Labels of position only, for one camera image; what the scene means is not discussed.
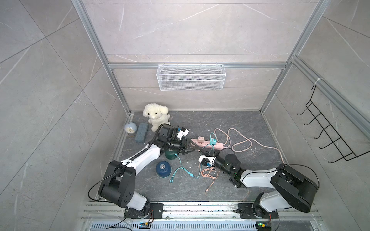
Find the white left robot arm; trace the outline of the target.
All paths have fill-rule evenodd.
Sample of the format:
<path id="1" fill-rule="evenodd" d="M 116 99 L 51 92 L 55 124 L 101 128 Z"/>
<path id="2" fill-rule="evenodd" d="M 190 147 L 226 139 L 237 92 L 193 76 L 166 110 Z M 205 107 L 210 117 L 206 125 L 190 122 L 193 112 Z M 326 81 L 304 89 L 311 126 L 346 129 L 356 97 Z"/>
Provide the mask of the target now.
<path id="1" fill-rule="evenodd" d="M 133 209 L 142 215 L 150 211 L 150 199 L 135 191 L 135 178 L 152 161 L 166 150 L 184 155 L 194 151 L 195 143 L 187 138 L 189 130 L 161 124 L 153 139 L 142 150 L 123 161 L 113 160 L 108 164 L 99 185 L 98 195 L 121 208 Z"/>

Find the green meat grinder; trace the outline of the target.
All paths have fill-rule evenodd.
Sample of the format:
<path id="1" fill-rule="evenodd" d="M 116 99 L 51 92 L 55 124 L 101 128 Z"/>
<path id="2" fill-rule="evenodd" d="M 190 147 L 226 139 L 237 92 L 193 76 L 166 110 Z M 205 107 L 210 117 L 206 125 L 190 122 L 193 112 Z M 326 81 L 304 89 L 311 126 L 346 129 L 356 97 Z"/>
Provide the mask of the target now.
<path id="1" fill-rule="evenodd" d="M 174 159 L 177 159 L 178 155 L 177 155 L 177 152 L 174 151 L 174 150 L 166 150 L 165 151 L 165 157 L 168 160 L 174 160 Z"/>

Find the pink power strip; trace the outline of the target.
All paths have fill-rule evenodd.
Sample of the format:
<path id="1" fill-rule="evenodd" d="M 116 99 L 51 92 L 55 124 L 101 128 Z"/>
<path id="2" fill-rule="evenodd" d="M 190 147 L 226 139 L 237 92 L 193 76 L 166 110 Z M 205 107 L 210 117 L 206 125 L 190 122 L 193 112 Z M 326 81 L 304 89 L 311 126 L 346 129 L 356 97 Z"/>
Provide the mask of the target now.
<path id="1" fill-rule="evenodd" d="M 225 136 L 226 136 L 226 141 L 224 143 L 222 142 L 219 142 L 218 138 L 217 138 L 217 135 L 216 135 L 216 132 L 217 131 L 220 131 L 222 132 Z M 231 131 L 235 131 L 237 132 L 244 140 L 241 141 L 241 142 L 237 142 L 237 143 L 232 143 L 231 141 L 231 138 L 230 138 L 230 132 Z M 191 139 L 198 147 L 200 148 L 211 148 L 212 150 L 223 150 L 224 148 L 230 148 L 232 151 L 234 151 L 235 153 L 242 153 L 242 152 L 246 152 L 248 150 L 250 150 L 253 146 L 254 143 L 258 144 L 259 146 L 261 147 L 264 147 L 264 148 L 267 148 L 267 149 L 273 149 L 273 150 L 276 150 L 278 151 L 279 155 L 280 155 L 280 158 L 282 160 L 283 163 L 285 163 L 284 161 L 284 158 L 283 158 L 283 155 L 282 155 L 282 152 L 278 149 L 278 148 L 275 148 L 275 147 L 270 147 L 270 146 L 266 146 L 266 145 L 263 145 L 261 143 L 259 143 L 257 140 L 253 139 L 253 138 L 247 138 L 246 136 L 244 136 L 242 133 L 240 133 L 238 130 L 234 129 L 234 128 L 230 128 L 227 132 L 224 132 L 223 130 L 219 129 L 219 128 L 216 128 L 214 130 L 214 132 L 211 132 L 210 134 L 210 138 L 214 138 L 214 139 L 217 139 L 217 145 L 211 145 L 210 144 L 210 139 L 209 140 L 205 140 L 204 143 L 198 143 L 197 142 L 197 139 Z M 248 146 L 247 148 L 243 149 L 243 150 L 235 150 L 234 147 L 235 146 L 238 146 L 238 145 L 241 145 L 241 144 L 244 144 L 246 142 L 249 142 L 250 143 L 250 146 Z"/>

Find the pink charger plug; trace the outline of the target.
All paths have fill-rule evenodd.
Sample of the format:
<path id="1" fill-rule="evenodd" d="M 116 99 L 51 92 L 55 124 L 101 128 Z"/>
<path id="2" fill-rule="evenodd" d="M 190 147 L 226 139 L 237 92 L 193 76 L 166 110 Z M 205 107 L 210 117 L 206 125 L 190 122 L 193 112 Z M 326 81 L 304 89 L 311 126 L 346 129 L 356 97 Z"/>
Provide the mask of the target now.
<path id="1" fill-rule="evenodd" d="M 197 139 L 197 142 L 198 143 L 204 143 L 205 142 L 204 137 L 199 136 L 198 139 Z"/>

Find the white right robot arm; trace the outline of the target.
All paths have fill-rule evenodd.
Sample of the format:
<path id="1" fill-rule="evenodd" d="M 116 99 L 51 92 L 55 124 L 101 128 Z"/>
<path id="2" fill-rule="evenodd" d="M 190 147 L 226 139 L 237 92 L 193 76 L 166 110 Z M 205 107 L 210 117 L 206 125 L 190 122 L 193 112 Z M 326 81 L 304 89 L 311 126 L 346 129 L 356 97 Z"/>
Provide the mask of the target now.
<path id="1" fill-rule="evenodd" d="M 219 156 L 220 150 L 209 157 L 202 157 L 199 162 L 207 168 L 216 167 L 228 175 L 236 188 L 262 187 L 273 189 L 270 193 L 260 193 L 251 208 L 258 218 L 270 215 L 279 209 L 293 208 L 308 213 L 319 190 L 319 183 L 292 168 L 288 164 L 279 164 L 277 168 L 267 170 L 248 170 L 241 167 L 235 154 L 225 158 Z"/>

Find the teal charger plug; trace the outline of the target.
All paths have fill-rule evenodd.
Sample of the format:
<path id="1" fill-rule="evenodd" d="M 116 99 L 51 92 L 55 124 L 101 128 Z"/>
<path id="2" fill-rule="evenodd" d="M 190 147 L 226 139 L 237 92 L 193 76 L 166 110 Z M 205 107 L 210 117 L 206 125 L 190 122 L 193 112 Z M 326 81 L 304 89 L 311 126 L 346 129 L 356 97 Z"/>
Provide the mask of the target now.
<path id="1" fill-rule="evenodd" d="M 217 139 L 210 138 L 210 144 L 211 145 L 217 145 Z"/>

